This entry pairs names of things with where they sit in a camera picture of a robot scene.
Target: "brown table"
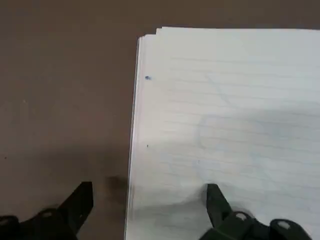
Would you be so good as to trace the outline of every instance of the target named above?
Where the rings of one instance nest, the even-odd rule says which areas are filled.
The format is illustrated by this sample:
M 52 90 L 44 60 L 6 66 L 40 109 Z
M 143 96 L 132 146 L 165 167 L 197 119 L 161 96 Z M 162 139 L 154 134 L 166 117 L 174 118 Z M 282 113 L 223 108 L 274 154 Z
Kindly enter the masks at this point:
M 320 26 L 320 4 L 297 0 L 7 2 L 0 3 L 0 215 L 29 218 L 92 180 L 95 207 L 83 240 L 123 239 L 139 36 L 161 26 Z

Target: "table surface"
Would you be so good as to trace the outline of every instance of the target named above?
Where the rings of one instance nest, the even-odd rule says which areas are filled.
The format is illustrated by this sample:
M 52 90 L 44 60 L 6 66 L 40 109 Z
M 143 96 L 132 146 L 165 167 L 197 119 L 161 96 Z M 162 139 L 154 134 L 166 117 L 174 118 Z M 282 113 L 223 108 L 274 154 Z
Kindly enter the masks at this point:
M 0 214 L 22 220 L 81 182 L 95 206 L 80 239 L 124 237 L 139 36 L 162 26 L 320 26 L 319 1 L 2 1 Z

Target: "lined paper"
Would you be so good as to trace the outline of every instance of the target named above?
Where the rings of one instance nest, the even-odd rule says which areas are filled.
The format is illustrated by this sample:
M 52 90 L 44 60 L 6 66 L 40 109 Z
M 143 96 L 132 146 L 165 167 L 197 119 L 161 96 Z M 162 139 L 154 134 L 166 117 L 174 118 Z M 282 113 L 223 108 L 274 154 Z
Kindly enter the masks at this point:
M 265 224 L 320 235 L 319 40 L 188 28 L 140 39 L 126 239 L 198 239 L 207 183 Z

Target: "white paper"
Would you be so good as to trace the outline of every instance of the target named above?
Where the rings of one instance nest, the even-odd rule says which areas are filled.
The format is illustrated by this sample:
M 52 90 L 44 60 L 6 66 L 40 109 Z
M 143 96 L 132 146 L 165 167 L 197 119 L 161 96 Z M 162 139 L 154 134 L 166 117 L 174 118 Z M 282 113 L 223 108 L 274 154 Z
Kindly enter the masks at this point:
M 320 235 L 320 33 L 162 28 L 143 38 L 126 239 L 198 239 L 201 192 Z

